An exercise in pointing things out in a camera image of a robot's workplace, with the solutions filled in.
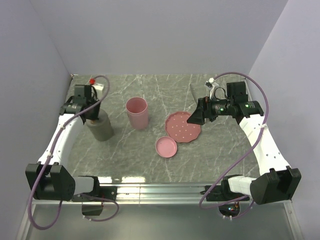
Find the pink cylindrical container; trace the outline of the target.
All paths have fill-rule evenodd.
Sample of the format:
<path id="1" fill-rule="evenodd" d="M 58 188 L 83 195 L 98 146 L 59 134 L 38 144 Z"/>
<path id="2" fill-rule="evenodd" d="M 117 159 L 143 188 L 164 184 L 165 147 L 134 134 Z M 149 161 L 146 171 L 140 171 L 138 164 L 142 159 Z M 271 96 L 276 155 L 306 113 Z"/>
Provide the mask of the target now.
<path id="1" fill-rule="evenodd" d="M 136 130 L 143 130 L 149 124 L 148 104 L 142 97 L 132 97 L 125 104 L 127 116 L 131 126 Z"/>

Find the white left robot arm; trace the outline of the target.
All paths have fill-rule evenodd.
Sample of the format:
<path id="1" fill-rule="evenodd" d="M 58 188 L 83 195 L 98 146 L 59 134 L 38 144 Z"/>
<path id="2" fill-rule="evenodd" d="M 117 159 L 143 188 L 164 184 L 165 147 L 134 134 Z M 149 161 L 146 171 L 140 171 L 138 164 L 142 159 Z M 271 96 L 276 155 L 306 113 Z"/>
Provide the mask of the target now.
<path id="1" fill-rule="evenodd" d="M 58 124 L 37 163 L 27 165 L 25 175 L 29 200 L 70 201 L 83 194 L 89 201 L 101 196 L 95 176 L 73 177 L 66 169 L 71 149 L 86 120 L 96 120 L 100 109 L 97 92 L 91 85 L 76 85 L 74 94 L 60 108 Z"/>

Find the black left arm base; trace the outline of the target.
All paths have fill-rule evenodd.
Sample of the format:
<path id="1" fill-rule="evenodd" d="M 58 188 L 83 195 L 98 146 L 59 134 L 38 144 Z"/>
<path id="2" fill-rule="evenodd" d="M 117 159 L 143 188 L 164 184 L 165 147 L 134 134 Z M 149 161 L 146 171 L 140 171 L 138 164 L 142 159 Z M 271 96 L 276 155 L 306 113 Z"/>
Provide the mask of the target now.
<path id="1" fill-rule="evenodd" d="M 117 213 L 118 187 L 100 186 L 97 193 L 81 193 L 74 195 L 71 199 L 74 203 L 81 203 L 81 213 L 83 216 L 92 219 L 106 219 Z"/>

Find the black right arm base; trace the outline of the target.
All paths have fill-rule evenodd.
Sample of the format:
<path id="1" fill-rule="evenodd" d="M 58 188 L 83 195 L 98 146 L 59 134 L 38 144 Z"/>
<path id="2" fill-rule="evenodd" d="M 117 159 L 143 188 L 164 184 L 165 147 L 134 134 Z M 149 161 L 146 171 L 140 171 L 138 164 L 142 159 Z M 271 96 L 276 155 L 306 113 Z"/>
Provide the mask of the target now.
<path id="1" fill-rule="evenodd" d="M 205 197 L 205 200 L 207 202 L 227 202 L 218 207 L 218 213 L 223 219 L 232 220 L 241 214 L 240 202 L 249 202 L 250 198 L 241 193 L 230 192 L 221 185 L 216 185 Z"/>

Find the metal serving tongs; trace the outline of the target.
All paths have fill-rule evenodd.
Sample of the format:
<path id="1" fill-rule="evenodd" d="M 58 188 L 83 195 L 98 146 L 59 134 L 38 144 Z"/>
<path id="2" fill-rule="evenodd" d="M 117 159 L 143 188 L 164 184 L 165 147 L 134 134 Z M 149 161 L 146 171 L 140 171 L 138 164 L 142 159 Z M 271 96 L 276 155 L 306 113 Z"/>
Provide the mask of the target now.
<path id="1" fill-rule="evenodd" d="M 191 83 L 189 84 L 189 89 L 190 89 L 192 98 L 194 100 L 194 104 L 195 104 L 195 106 L 197 106 L 198 105 L 198 98 L 196 96 L 195 89 L 194 89 L 194 87 L 193 87 L 193 85 Z"/>

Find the pink round lid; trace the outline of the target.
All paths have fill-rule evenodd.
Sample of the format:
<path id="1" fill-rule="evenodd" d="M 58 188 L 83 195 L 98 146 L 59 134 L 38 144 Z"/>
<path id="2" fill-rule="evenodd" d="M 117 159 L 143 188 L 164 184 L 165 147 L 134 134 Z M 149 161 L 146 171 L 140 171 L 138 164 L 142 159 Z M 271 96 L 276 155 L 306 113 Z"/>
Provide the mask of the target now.
<path id="1" fill-rule="evenodd" d="M 171 158 L 177 153 L 178 146 L 173 138 L 169 136 L 162 136 L 156 141 L 155 149 L 159 156 L 163 158 Z"/>

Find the grey cylindrical container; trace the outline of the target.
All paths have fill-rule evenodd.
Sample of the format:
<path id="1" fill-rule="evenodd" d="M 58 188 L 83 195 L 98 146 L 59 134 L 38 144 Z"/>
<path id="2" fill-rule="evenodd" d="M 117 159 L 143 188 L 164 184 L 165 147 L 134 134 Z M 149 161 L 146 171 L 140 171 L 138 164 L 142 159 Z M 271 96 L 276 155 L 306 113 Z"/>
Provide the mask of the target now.
<path id="1" fill-rule="evenodd" d="M 97 120 L 86 120 L 86 125 L 93 137 L 99 142 L 108 141 L 114 136 L 114 129 L 106 113 L 102 112 Z"/>

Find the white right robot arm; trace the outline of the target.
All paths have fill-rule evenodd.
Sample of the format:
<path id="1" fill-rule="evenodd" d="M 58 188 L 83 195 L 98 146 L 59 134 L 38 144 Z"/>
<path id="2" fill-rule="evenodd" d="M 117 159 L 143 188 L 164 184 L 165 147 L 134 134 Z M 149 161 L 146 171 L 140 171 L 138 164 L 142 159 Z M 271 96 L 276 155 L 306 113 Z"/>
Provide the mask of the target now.
<path id="1" fill-rule="evenodd" d="M 300 180 L 298 168 L 290 164 L 280 153 L 266 124 L 267 114 L 257 101 L 250 101 L 243 81 L 229 82 L 224 89 L 224 98 L 216 97 L 220 86 L 213 78 L 205 82 L 210 92 L 197 100 L 197 107 L 187 123 L 204 125 L 219 116 L 231 116 L 245 133 L 254 153 L 259 177 L 224 175 L 218 185 L 209 187 L 202 194 L 208 198 L 214 195 L 216 201 L 230 201 L 252 198 L 258 205 L 291 200 Z"/>

